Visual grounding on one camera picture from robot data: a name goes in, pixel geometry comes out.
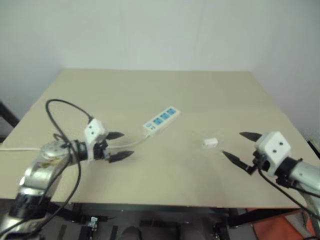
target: wooden table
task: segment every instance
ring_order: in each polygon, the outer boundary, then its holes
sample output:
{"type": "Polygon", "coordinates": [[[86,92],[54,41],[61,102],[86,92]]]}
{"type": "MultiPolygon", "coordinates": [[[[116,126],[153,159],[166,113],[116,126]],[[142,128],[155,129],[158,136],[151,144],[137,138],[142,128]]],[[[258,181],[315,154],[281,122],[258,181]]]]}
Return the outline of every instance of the wooden table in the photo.
{"type": "MultiPolygon", "coordinates": [[[[110,144],[142,138],[142,125],[168,106],[181,116],[160,134],[131,150],[128,159],[82,162],[80,186],[71,202],[223,208],[291,208],[294,203],[257,173],[249,176],[222,150],[252,163],[254,143],[239,132],[281,131],[292,157],[317,165],[303,137],[250,72],[123,71],[65,69],[31,107],[3,148],[41,147],[55,129],[45,112],[51,98],[70,101],[110,131],[125,136],[110,144]],[[216,148],[202,141],[218,138],[216,148]]],[[[63,104],[52,112],[70,139],[83,140],[87,118],[63,104]]],[[[0,151],[0,198],[14,198],[18,183],[37,152],[0,151]]],[[[77,167],[64,173],[53,201],[63,202],[74,187],[77,167]]],[[[294,190],[292,196],[304,203],[294,190]]]]}

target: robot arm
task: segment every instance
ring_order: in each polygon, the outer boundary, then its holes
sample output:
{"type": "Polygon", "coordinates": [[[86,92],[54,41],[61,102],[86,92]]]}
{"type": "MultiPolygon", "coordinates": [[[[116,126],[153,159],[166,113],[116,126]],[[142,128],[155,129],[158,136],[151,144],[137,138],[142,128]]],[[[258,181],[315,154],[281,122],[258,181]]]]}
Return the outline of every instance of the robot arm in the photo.
{"type": "Polygon", "coordinates": [[[27,168],[19,183],[10,211],[2,219],[0,232],[4,233],[0,235],[1,240],[7,239],[8,235],[10,239],[21,239],[45,221],[51,198],[57,189],[61,173],[67,166],[75,165],[77,160],[87,159],[89,162],[107,160],[112,163],[133,153],[121,151],[111,155],[107,140],[122,137],[123,134],[108,132],[95,118],[87,125],[84,136],[85,142],[71,141],[75,152],[61,140],[50,142],[41,148],[39,156],[27,168]]]}
{"type": "Polygon", "coordinates": [[[320,238],[320,167],[291,158],[291,146],[280,132],[240,134],[255,142],[253,166],[229,152],[224,151],[224,155],[250,175],[256,170],[266,171],[270,177],[277,177],[277,184],[298,190],[307,203],[307,210],[310,210],[316,236],[320,238]]]}

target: white cable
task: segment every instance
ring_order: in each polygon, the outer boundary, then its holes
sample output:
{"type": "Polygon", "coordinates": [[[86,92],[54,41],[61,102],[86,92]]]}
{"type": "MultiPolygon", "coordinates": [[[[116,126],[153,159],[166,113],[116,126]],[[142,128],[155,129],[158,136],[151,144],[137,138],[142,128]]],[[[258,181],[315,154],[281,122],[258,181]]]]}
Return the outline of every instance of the white cable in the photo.
{"type": "Polygon", "coordinates": [[[138,144],[142,143],[148,137],[150,137],[149,134],[145,135],[144,138],[139,140],[139,141],[136,141],[136,142],[133,142],[133,143],[128,143],[128,144],[122,144],[122,145],[109,145],[107,148],[108,149],[123,149],[123,148],[132,147],[134,145],[138,145],[138,144]]]}
{"type": "Polygon", "coordinates": [[[20,148],[0,148],[0,151],[39,151],[40,148],[20,147],[20,148]]]}

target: white power strip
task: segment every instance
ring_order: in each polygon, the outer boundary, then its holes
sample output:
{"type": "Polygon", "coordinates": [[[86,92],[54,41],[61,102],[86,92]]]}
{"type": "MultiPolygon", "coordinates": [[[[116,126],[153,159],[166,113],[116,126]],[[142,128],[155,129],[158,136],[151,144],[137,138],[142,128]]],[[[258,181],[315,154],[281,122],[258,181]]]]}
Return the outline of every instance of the white power strip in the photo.
{"type": "Polygon", "coordinates": [[[172,123],[181,112],[173,106],[168,107],[164,111],[160,112],[158,115],[153,117],[150,121],[147,121],[142,127],[144,132],[153,136],[155,133],[167,127],[172,123]]]}

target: white wall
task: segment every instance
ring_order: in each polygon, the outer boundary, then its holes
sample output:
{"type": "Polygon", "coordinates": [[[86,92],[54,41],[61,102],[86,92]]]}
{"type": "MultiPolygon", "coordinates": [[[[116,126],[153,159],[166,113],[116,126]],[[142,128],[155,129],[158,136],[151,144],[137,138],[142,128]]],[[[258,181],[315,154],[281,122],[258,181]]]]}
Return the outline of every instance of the white wall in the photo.
{"type": "Polygon", "coordinates": [[[253,71],[317,136],[320,1],[0,0],[0,97],[18,117],[61,67],[253,71]]]}

